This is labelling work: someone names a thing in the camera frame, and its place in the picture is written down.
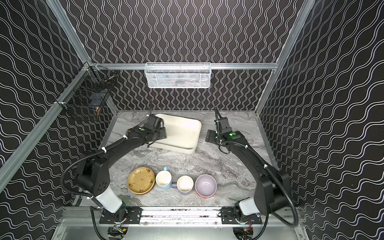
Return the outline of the white plastic bin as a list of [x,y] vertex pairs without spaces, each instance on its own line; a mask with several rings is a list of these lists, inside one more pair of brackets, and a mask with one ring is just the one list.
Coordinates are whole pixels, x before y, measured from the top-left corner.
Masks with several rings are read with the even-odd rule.
[[183,154],[196,151],[202,128],[199,120],[166,114],[156,114],[156,117],[164,120],[167,138],[155,141],[151,147]]

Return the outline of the light blue mug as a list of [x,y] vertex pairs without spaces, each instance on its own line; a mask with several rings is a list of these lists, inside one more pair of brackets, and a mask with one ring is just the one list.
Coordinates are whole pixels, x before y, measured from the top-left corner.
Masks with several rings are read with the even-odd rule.
[[172,186],[172,175],[168,171],[167,167],[164,167],[162,171],[160,171],[156,175],[156,184],[162,189],[162,190],[169,190]]

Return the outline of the lavender bowl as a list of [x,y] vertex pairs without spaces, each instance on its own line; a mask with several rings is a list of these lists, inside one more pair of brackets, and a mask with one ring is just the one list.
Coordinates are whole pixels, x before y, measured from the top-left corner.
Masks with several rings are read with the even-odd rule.
[[195,191],[204,199],[212,198],[217,191],[217,182],[211,175],[201,175],[196,179]]

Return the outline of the yellow-brown ceramic plate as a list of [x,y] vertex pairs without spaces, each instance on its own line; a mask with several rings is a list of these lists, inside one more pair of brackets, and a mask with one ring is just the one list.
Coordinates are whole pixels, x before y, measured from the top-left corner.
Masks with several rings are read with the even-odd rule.
[[147,167],[133,170],[127,180],[128,189],[136,195],[144,195],[155,186],[155,173]]

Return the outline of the lavender mug white inside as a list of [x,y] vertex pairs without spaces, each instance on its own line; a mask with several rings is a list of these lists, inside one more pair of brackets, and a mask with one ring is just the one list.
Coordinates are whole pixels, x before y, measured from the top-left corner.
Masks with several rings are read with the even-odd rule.
[[194,180],[189,176],[181,176],[171,188],[178,189],[181,193],[189,193],[194,188]]

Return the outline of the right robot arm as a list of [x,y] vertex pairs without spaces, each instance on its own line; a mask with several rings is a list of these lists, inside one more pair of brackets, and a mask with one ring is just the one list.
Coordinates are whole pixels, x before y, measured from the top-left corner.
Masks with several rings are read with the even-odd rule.
[[228,118],[215,109],[215,130],[207,131],[206,142],[217,145],[224,154],[234,154],[256,181],[252,197],[235,204],[236,218],[247,220],[251,215],[273,215],[293,228],[299,215],[290,193],[290,177],[267,163],[249,144],[240,131],[233,131]]

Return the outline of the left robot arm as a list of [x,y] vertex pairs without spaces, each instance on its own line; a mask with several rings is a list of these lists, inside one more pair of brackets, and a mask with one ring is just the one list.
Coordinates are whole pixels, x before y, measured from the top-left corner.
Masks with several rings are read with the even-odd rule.
[[87,154],[76,163],[75,182],[104,214],[121,223],[126,217],[126,205],[110,187],[110,167],[132,150],[155,141],[166,139],[164,120],[148,115],[139,125],[127,130],[118,141]]

